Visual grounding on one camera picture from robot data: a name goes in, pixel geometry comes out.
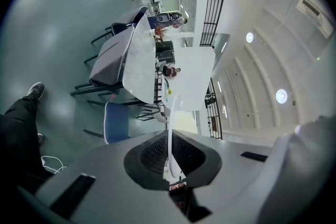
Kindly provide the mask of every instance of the sneaker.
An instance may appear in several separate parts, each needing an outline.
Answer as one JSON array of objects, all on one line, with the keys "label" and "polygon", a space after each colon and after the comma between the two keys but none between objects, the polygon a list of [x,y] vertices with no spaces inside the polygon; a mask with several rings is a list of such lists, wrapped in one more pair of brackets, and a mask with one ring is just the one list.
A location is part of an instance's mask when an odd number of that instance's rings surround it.
[{"label": "sneaker", "polygon": [[37,101],[39,101],[44,93],[44,84],[42,82],[38,82],[30,87],[27,95],[33,95]]},{"label": "sneaker", "polygon": [[44,144],[44,141],[45,141],[44,135],[38,133],[37,137],[38,137],[38,144],[39,144],[40,147],[42,147],[42,145]]}]

